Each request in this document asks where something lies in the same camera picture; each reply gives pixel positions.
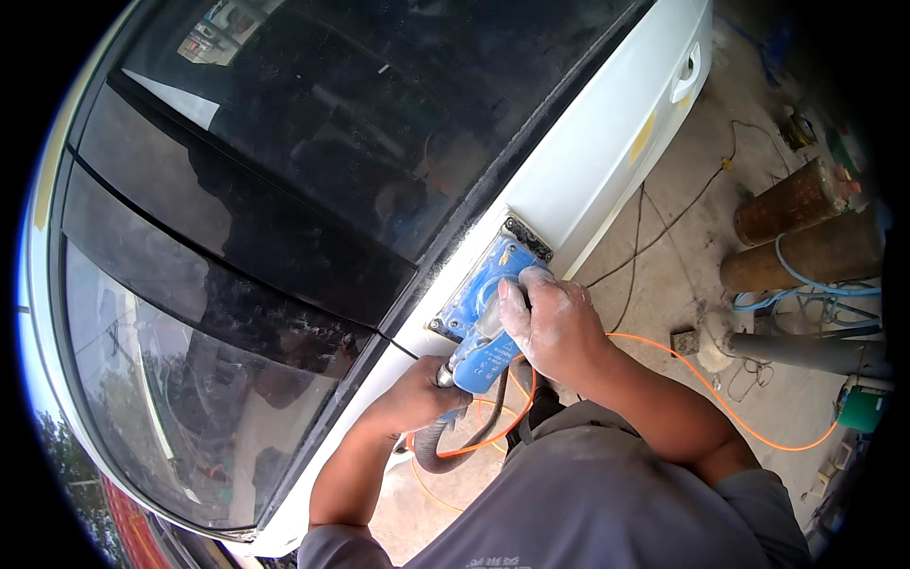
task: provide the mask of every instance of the garage floor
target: garage floor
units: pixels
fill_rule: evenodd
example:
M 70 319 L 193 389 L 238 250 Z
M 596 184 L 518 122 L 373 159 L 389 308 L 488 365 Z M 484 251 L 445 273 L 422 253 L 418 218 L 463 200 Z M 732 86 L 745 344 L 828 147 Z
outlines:
M 646 197 L 634 194 L 612 224 L 575 280 L 591 285 L 594 306 L 603 326 L 612 329 L 620 318 L 635 271 L 632 295 L 618 331 L 669 343 L 672 331 L 691 328 L 706 310 L 729 308 L 732 295 L 724 294 L 718 266 L 726 255 L 744 249 L 733 232 L 733 212 L 741 203 L 737 184 L 755 194 L 768 189 L 774 178 L 793 172 L 819 150 L 800 155 L 791 152 L 777 134 L 775 122 L 786 114 L 784 105 L 798 99 L 796 86 L 778 90 L 767 86 L 755 48 L 720 17 L 714 18 L 713 68 L 704 91 L 663 157 L 644 183 Z M 731 170 L 723 170 L 704 195 L 670 231 L 658 239 L 635 262 L 598 280 L 627 260 L 635 250 L 636 221 L 641 201 L 639 247 L 651 243 L 699 194 L 733 152 L 731 120 L 739 119 L 764 128 L 735 127 L 736 156 Z M 669 354 L 632 342 L 616 342 L 650 368 L 681 381 L 711 398 L 691 372 Z M 694 357 L 689 358 L 696 366 Z M 740 361 L 718 374 L 721 396 L 746 422 L 768 439 L 785 445 L 817 440 L 834 417 L 834 399 L 844 377 L 774 364 L 766 371 L 764 387 L 752 385 L 754 376 L 742 370 Z M 708 381 L 713 376 L 705 374 Z M 576 401 L 563 393 L 564 403 Z M 507 406 L 515 411 L 524 399 L 510 386 Z M 478 428 L 476 410 L 452 434 L 452 446 Z M 503 426 L 511 417 L 500 420 Z M 743 433 L 764 468 L 777 472 L 793 501 L 796 519 L 804 526 L 820 498 L 804 494 L 818 490 L 815 471 L 841 440 L 837 427 L 821 445 L 806 452 L 775 450 Z M 427 487 L 455 507 L 464 508 L 496 476 L 503 454 L 491 447 L 478 451 L 464 466 L 449 474 L 434 476 L 419 472 Z M 379 507 L 370 529 L 389 552 L 394 564 L 404 564 L 433 540 L 457 513 L 427 497 L 408 462 L 387 474 Z

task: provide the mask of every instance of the green container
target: green container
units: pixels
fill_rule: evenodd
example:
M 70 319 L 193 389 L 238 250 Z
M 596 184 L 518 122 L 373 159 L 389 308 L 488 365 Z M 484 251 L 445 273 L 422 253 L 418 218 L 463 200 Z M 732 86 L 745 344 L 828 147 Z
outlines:
M 837 422 L 859 432 L 872 432 L 890 406 L 890 391 L 855 385 L 844 398 L 844 409 Z

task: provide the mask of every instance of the gray shirt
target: gray shirt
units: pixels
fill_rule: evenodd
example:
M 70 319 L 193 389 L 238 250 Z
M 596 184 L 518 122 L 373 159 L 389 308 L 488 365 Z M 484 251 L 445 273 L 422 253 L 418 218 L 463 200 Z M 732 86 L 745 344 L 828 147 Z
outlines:
M 477 500 L 405 567 L 809 565 L 776 474 L 739 472 L 708 486 L 658 459 L 629 431 L 588 423 L 521 445 Z M 392 565 L 354 528 L 325 525 L 304 538 L 298 566 Z

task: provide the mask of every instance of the hand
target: hand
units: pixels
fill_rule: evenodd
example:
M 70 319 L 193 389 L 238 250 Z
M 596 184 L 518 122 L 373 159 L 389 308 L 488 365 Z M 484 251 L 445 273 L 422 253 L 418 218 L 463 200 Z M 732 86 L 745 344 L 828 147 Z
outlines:
M 500 320 L 531 365 L 575 391 L 602 374 L 604 354 L 613 349 L 601 319 L 582 285 L 556 282 L 540 267 L 523 270 L 518 281 L 528 289 L 531 308 L 518 285 L 500 280 Z
M 437 387 L 436 372 L 447 360 L 423 356 L 415 361 L 363 412 L 361 420 L 397 439 L 403 432 L 419 431 L 437 417 L 470 405 L 474 397 L 467 391 Z

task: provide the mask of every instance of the tinted glass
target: tinted glass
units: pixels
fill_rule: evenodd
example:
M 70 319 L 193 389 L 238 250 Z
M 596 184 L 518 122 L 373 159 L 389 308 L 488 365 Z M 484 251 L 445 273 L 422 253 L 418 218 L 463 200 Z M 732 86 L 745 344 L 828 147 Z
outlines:
M 171 2 L 127 74 L 417 259 L 633 0 Z
M 79 154 L 177 234 L 340 316 L 378 324 L 413 273 L 403 259 L 323 222 L 110 86 L 93 105 Z
M 112 458 L 180 517 L 253 524 L 369 333 L 206 262 L 79 168 L 64 232 L 70 339 Z

